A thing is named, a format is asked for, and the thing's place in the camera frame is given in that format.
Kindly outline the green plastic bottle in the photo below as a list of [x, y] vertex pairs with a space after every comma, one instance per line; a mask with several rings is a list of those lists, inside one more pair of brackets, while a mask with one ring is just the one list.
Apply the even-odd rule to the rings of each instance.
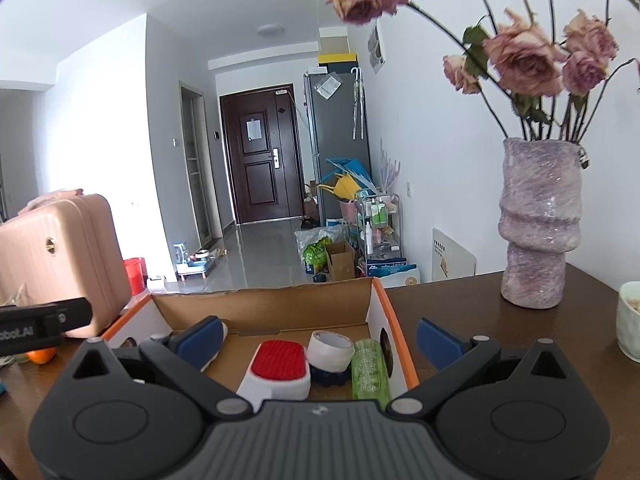
[[352, 398], [373, 400], [384, 411], [390, 403], [390, 383], [382, 347], [374, 339], [355, 342], [355, 353], [350, 362], [352, 370]]

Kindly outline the red white lint brush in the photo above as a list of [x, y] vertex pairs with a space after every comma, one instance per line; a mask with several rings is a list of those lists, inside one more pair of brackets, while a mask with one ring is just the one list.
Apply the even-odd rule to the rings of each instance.
[[257, 347], [236, 393], [257, 413], [265, 400], [305, 401], [310, 383], [305, 348], [270, 339]]

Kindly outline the white round tape roll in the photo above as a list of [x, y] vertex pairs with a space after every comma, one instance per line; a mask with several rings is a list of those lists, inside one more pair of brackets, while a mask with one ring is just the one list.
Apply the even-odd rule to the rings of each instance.
[[306, 358], [311, 381], [322, 387], [344, 386], [350, 379], [354, 343], [328, 330], [315, 330], [309, 338]]

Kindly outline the orange fruit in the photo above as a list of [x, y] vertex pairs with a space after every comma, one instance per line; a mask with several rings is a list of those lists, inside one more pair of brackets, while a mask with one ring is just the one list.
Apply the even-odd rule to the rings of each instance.
[[37, 365], [44, 365], [52, 361], [56, 356], [55, 348], [32, 350], [26, 353], [26, 358]]

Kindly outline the pink hard suitcase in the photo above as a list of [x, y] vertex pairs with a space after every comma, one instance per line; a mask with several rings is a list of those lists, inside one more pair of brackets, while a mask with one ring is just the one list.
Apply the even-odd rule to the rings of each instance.
[[111, 207], [101, 195], [41, 204], [1, 226], [1, 301], [21, 307], [84, 297], [91, 322], [66, 335], [98, 336], [131, 298]]

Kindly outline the white leaning board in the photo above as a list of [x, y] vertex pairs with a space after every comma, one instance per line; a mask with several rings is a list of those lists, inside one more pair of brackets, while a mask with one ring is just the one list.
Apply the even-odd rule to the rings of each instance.
[[474, 255], [439, 229], [433, 229], [432, 282], [474, 276], [476, 265]]

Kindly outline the red cardboard tray box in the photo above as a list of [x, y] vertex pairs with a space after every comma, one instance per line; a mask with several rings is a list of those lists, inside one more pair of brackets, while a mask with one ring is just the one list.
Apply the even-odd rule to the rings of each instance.
[[304, 346], [315, 330], [353, 341], [385, 335], [393, 360], [390, 393], [399, 396], [419, 385], [395, 310], [376, 278], [212, 294], [146, 294], [130, 302], [103, 338], [118, 348], [126, 340], [180, 333], [209, 315], [224, 321], [228, 336], [205, 374], [231, 390], [239, 388], [258, 344], [282, 339]]

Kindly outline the small brown cardboard box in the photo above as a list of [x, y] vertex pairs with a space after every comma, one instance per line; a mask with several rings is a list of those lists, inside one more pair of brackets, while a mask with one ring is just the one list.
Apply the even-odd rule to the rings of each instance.
[[355, 252], [349, 242], [336, 242], [326, 246], [326, 260], [332, 281], [351, 280], [355, 277]]

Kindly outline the lilac ceramic vase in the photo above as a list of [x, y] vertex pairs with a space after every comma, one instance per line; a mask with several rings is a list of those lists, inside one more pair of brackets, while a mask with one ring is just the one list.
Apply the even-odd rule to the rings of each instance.
[[577, 145], [503, 141], [498, 231], [508, 242], [501, 295], [514, 306], [547, 310], [562, 300], [566, 255], [582, 240], [582, 166]]

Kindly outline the metal storage rack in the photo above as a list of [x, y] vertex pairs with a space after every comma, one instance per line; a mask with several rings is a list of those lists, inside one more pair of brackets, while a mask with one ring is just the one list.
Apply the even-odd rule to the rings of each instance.
[[397, 194], [356, 194], [356, 226], [364, 268], [402, 258], [400, 198]]

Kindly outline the green plastic bag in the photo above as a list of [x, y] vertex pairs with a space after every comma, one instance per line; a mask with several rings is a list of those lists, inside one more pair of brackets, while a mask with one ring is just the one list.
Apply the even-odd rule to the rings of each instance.
[[331, 237], [324, 236], [304, 248], [303, 263], [307, 273], [319, 273], [326, 267], [326, 248], [332, 243]]

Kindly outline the pale green ceramic bowl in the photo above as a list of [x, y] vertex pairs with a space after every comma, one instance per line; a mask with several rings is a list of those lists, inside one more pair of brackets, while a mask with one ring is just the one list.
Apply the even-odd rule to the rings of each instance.
[[640, 361], [640, 282], [620, 286], [616, 309], [616, 337], [620, 351], [631, 361]]

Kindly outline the yellow blue folded items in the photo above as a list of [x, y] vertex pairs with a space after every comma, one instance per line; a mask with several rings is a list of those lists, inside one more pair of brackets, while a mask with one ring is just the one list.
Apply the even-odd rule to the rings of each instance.
[[318, 184], [320, 190], [329, 192], [343, 202], [356, 200], [360, 192], [367, 195], [376, 193], [370, 174], [358, 159], [332, 157], [327, 158], [326, 162], [332, 171], [321, 179]]

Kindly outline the dark brown entrance door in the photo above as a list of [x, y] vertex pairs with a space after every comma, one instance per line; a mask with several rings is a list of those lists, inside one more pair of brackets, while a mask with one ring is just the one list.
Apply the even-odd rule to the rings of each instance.
[[239, 224], [303, 214], [304, 173], [292, 84], [219, 99]]

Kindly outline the grey refrigerator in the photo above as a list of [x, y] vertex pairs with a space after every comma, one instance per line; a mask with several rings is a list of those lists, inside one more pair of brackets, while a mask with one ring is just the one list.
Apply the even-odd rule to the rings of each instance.
[[356, 62], [329, 63], [304, 76], [314, 180], [332, 185], [338, 168], [332, 159], [355, 159], [371, 172], [366, 104]]

